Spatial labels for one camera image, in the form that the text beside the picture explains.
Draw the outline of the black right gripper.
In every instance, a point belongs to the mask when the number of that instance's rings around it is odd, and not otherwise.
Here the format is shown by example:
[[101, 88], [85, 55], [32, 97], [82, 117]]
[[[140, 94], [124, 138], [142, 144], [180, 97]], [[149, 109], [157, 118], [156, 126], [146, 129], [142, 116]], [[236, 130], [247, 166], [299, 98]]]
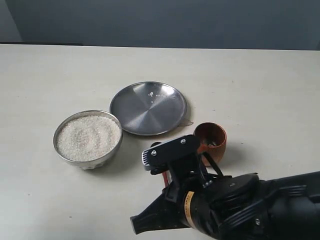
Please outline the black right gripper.
[[222, 173], [205, 142], [189, 134], [157, 142], [141, 154], [151, 175], [170, 173], [168, 187], [140, 214], [131, 216], [133, 232], [193, 228], [217, 240], [267, 240], [268, 212], [263, 205], [268, 182], [256, 173]]

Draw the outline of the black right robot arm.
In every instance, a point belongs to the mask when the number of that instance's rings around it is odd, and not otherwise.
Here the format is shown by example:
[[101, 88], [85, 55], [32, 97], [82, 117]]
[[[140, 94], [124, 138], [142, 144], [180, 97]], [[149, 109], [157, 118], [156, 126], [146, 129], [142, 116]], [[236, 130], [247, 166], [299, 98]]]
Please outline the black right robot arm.
[[142, 152], [152, 175], [171, 181], [130, 221], [136, 234], [195, 229], [217, 240], [317, 240], [320, 237], [320, 174], [261, 180], [256, 173], [230, 176], [210, 159], [209, 173], [189, 134], [154, 143]]

